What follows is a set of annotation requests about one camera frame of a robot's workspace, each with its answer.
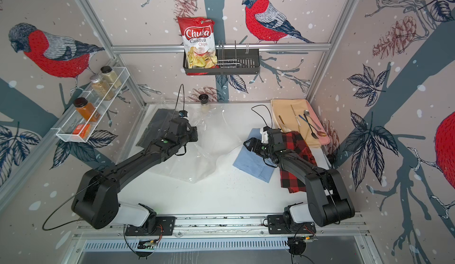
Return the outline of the dark grey pinstripe shirt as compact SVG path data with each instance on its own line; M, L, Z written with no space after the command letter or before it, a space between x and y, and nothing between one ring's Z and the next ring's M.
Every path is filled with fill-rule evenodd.
M136 146L146 149L151 142L165 134L169 128L169 122L177 117L179 117L178 112L164 108L157 109Z

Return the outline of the clear plastic vacuum bag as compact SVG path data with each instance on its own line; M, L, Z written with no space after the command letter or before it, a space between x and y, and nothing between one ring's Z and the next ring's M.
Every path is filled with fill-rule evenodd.
M241 140L226 122L223 104L210 104L207 114L202 113L201 105L196 104L188 105L183 110L188 112L190 125L197 127L198 141L188 143L185 149L180 149L178 155L147 171L195 183L212 174L217 159L239 146Z

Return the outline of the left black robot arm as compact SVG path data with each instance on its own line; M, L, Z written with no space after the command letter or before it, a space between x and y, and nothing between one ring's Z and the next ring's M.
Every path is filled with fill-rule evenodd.
M198 141L196 126L186 118L169 122L168 130L141 152L101 171L87 171L72 202L72 211L95 229L113 224L142 226L151 214L147 206L129 205L118 201L118 193L148 169L163 163L188 143Z

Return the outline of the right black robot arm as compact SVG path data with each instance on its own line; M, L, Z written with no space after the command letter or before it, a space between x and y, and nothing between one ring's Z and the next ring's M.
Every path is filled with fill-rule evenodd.
M296 131L287 133L264 127L261 138L250 138L244 147L305 185L309 214L319 226L338 224L355 216L353 202L341 174L316 166L309 146Z

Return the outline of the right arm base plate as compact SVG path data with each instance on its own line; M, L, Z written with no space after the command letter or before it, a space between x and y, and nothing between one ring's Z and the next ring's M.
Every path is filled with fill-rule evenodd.
M266 220L269 234L316 234L313 222L287 224L282 215L268 215Z

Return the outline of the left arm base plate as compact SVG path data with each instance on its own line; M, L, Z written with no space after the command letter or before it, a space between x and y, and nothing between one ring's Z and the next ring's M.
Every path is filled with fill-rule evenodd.
M173 235L176 217L151 217L143 226L128 225L125 236L171 236Z

